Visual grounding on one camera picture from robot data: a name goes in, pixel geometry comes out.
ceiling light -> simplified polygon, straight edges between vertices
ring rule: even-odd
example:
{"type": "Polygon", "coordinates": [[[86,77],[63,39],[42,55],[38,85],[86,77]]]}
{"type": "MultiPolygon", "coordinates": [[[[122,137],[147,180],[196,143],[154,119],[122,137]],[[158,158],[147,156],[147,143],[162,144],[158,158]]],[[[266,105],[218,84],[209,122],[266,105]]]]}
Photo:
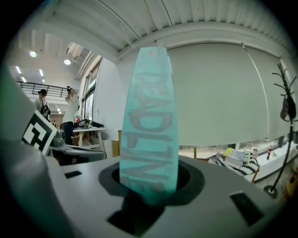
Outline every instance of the ceiling light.
{"type": "Polygon", "coordinates": [[[30,51],[30,56],[35,58],[36,57],[36,53],[34,51],[30,51]]]}
{"type": "Polygon", "coordinates": [[[18,71],[18,73],[21,73],[20,68],[18,66],[15,67],[18,71]]]}
{"type": "Polygon", "coordinates": [[[71,62],[70,62],[70,60],[69,60],[69,59],[66,59],[66,60],[64,60],[64,64],[66,64],[66,65],[70,65],[70,64],[71,64],[71,62]]]}

white table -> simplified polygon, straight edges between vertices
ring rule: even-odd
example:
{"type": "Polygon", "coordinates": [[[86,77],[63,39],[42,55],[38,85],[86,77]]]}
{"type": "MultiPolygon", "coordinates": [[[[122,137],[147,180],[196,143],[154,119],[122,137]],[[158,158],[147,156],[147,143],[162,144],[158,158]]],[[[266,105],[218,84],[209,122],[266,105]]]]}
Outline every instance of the white table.
{"type": "Polygon", "coordinates": [[[74,129],[73,132],[79,132],[79,134],[80,134],[79,147],[84,147],[86,149],[100,147],[101,150],[105,152],[103,141],[102,141],[102,136],[101,136],[101,131],[104,131],[104,130],[105,130],[105,128],[92,127],[92,128],[85,128],[85,129],[74,129]],[[99,144],[83,146],[83,136],[84,136],[85,132],[91,132],[91,131],[97,131],[99,144]]]}

white wall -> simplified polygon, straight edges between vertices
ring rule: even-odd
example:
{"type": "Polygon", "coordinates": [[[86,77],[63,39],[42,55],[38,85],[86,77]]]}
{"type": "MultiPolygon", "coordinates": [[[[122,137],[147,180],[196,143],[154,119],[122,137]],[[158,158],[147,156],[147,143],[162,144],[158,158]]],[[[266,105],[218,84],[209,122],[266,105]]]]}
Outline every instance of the white wall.
{"type": "MultiPolygon", "coordinates": [[[[80,82],[75,80],[75,77],[80,66],[74,62],[71,65],[65,65],[64,59],[66,58],[66,55],[57,58],[43,53],[37,53],[36,58],[32,58],[28,50],[14,47],[7,55],[6,64],[25,69],[23,70],[26,74],[24,77],[26,77],[28,82],[35,82],[37,78],[40,78],[39,69],[42,69],[46,85],[71,86],[79,90],[80,82]]],[[[11,73],[15,79],[20,76],[16,71],[11,73]]]]}
{"type": "Polygon", "coordinates": [[[122,130],[127,93],[133,75],[137,53],[117,65],[103,59],[97,76],[93,117],[104,124],[109,139],[118,140],[122,130]]]}

black bag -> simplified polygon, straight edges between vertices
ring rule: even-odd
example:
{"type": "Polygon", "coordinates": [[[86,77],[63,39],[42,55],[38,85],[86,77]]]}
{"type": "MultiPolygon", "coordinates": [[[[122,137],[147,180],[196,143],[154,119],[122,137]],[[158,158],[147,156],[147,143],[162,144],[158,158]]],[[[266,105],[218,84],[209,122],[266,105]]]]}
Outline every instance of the black bag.
{"type": "Polygon", "coordinates": [[[47,102],[46,102],[46,104],[44,104],[43,101],[41,100],[41,103],[42,103],[42,108],[41,108],[41,111],[40,111],[41,115],[45,119],[47,119],[49,122],[51,122],[51,111],[47,106],[47,102]]]}

person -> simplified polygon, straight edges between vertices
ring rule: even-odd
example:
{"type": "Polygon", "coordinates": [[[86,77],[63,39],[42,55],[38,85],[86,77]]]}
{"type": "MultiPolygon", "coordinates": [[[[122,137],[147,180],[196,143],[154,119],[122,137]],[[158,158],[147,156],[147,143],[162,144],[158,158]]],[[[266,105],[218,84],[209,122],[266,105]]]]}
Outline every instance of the person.
{"type": "Polygon", "coordinates": [[[68,89],[68,96],[65,98],[65,100],[67,101],[68,105],[62,119],[64,140],[65,144],[72,145],[73,143],[71,140],[71,135],[74,129],[75,113],[79,106],[79,99],[77,98],[73,88],[68,89]]]}
{"type": "Polygon", "coordinates": [[[36,109],[41,113],[43,106],[47,105],[47,102],[46,102],[47,91],[45,89],[41,89],[40,91],[38,91],[38,94],[39,94],[39,98],[35,100],[33,104],[35,105],[36,109]]]}

